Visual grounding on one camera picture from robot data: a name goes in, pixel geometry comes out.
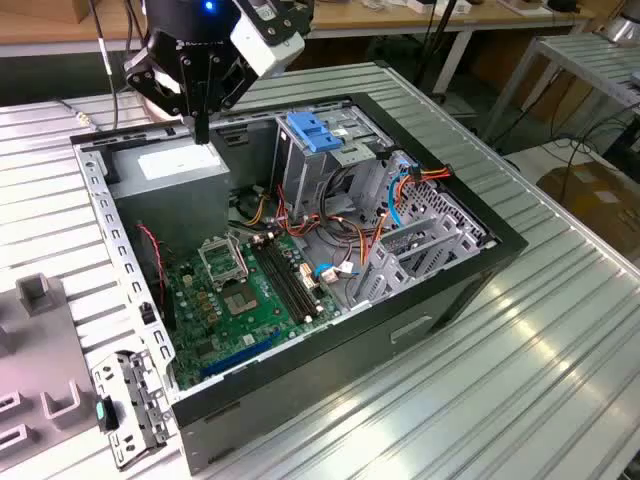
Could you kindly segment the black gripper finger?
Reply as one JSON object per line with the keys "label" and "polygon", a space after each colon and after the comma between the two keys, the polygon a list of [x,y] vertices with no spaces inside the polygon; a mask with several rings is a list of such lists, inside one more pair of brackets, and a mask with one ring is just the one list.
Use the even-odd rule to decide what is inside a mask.
{"label": "black gripper finger", "polygon": [[248,63],[209,63],[202,85],[201,143],[209,142],[211,117],[231,109],[255,82]]}
{"label": "black gripper finger", "polygon": [[153,66],[146,52],[139,52],[124,64],[126,80],[130,87],[167,115],[180,116],[196,144],[202,143],[202,102],[182,84],[179,91],[166,86],[159,75],[165,75]]}

